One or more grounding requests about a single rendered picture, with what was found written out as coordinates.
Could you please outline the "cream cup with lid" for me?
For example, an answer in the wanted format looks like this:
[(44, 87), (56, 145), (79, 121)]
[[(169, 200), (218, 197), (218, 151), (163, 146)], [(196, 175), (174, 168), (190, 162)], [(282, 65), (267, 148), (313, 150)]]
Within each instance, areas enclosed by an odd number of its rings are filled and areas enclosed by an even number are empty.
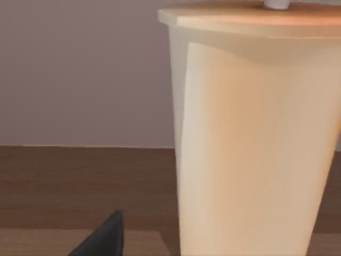
[(306, 256), (341, 130), (341, 5), (167, 6), (181, 256)]

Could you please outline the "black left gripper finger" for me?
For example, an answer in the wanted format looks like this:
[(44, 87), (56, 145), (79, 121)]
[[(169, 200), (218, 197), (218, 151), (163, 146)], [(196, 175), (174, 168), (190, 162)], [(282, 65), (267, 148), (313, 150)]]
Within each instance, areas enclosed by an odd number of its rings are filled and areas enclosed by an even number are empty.
[(115, 211), (98, 226), (68, 256), (123, 256), (124, 218), (122, 210)]

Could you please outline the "white straw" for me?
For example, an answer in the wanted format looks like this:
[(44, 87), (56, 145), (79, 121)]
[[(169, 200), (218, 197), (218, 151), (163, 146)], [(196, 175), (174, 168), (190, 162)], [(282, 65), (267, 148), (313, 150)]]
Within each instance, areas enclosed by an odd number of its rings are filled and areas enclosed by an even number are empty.
[(264, 0), (264, 6), (272, 10), (286, 10), (289, 8), (290, 0)]

